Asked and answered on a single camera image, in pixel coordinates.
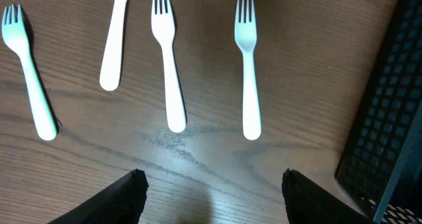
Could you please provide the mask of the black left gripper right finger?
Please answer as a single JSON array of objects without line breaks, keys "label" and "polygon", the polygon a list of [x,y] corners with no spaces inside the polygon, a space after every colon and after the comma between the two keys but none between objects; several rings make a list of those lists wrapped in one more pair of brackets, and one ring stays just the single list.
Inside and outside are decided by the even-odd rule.
[{"label": "black left gripper right finger", "polygon": [[293,169],[287,169],[283,173],[282,194],[290,224],[370,224],[373,222]]}]

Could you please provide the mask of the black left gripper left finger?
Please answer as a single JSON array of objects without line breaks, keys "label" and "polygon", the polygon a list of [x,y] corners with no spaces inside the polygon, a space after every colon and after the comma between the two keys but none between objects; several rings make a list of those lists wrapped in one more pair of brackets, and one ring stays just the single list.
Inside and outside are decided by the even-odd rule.
[{"label": "black left gripper left finger", "polygon": [[148,190],[145,172],[134,169],[51,224],[137,224]]}]

